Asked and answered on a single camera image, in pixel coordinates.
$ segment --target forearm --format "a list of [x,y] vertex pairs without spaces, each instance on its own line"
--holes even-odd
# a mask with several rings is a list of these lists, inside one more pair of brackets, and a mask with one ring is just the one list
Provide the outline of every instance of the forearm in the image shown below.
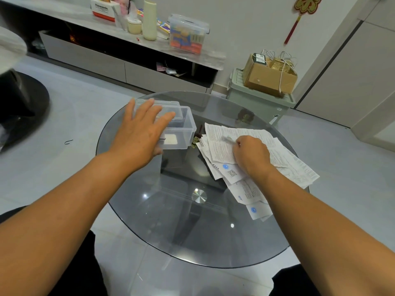
[[258,171],[252,177],[323,295],[395,292],[391,250],[276,169]]
[[109,155],[0,224],[1,295],[46,295],[127,174]]

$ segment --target tile floor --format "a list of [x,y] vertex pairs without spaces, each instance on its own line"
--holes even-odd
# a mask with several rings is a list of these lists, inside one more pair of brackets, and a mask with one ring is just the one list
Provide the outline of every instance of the tile floor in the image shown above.
[[[47,121],[0,155],[0,214],[30,204],[82,168],[108,119],[142,94],[36,59],[16,68],[51,96]],[[290,110],[279,131],[321,178],[311,193],[395,250],[395,153],[358,141],[349,129]],[[72,143],[64,142],[73,139]],[[93,224],[96,256],[111,296],[266,296],[271,277],[298,263],[292,249],[248,268],[210,269],[172,259],[136,237],[107,205]]]

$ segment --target wall hanging ornament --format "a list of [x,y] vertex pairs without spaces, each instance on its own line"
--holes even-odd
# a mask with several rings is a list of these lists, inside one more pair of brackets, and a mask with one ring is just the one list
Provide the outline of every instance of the wall hanging ornament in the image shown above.
[[286,45],[289,42],[289,39],[291,38],[292,34],[294,34],[295,28],[298,25],[302,15],[305,13],[308,14],[314,14],[317,9],[318,9],[318,4],[321,2],[321,0],[297,0],[295,2],[294,8],[296,11],[299,11],[299,16],[294,24],[294,26],[291,29],[291,32],[288,34],[287,39],[284,42],[284,45]]

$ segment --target round marble table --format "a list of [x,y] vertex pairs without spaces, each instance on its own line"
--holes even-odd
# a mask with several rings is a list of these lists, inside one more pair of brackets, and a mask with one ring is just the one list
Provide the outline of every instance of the round marble table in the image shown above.
[[[189,106],[197,126],[204,124],[265,129],[294,154],[284,137],[270,124],[238,104],[209,94],[167,91],[144,98],[179,101]],[[96,154],[109,149],[121,124],[124,108],[104,127]],[[203,198],[195,190],[204,191]],[[130,230],[146,243],[175,258],[213,268],[258,264],[288,246],[276,219],[252,220],[224,181],[215,181],[198,148],[165,150],[145,168],[132,174],[110,200]]]

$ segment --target human arm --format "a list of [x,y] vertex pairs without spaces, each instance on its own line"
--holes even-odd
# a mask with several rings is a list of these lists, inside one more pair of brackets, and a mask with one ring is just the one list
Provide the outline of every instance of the human arm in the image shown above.
[[0,295],[47,295],[76,254],[101,209],[136,170],[160,154],[156,144],[174,113],[154,123],[153,100],[134,100],[108,152],[0,224]]
[[395,294],[395,254],[390,249],[280,174],[259,139],[241,136],[234,154],[323,296]]

